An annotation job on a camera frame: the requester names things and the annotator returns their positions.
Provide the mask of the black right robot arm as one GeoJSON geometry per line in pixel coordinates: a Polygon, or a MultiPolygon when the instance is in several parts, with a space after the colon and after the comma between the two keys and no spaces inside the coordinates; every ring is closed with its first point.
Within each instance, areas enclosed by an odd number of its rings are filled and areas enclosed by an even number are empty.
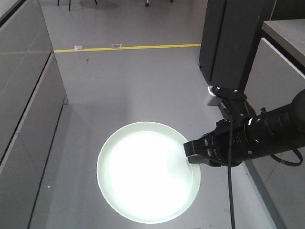
{"type": "Polygon", "coordinates": [[[291,103],[272,111],[261,109],[257,115],[244,93],[220,87],[209,90],[224,118],[216,123],[215,130],[183,145],[189,163],[236,167],[247,160],[271,156],[285,165],[301,165],[281,160],[276,154],[292,150],[303,159],[298,149],[305,145],[304,91],[291,103]]]}

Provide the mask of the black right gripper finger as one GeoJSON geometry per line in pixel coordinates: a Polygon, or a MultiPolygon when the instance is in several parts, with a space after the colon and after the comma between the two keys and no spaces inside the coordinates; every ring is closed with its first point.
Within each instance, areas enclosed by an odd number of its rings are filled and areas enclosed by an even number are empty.
{"type": "Polygon", "coordinates": [[[191,155],[191,156],[188,156],[187,158],[188,158],[188,162],[190,164],[205,164],[210,167],[220,167],[221,166],[219,163],[214,162],[203,155],[191,155]]]}
{"type": "Polygon", "coordinates": [[[197,140],[192,140],[184,143],[183,146],[187,157],[209,157],[212,155],[212,151],[214,150],[214,145],[208,137],[201,137],[197,140]]]}

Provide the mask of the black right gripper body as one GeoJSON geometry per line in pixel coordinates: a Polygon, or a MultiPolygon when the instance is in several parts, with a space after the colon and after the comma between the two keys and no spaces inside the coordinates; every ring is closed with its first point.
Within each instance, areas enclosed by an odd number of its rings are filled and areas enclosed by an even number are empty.
{"type": "Polygon", "coordinates": [[[207,134],[207,164],[212,167],[236,167],[242,162],[259,157],[257,147],[258,138],[251,139],[248,129],[252,117],[228,122],[220,120],[216,128],[207,134]]]}

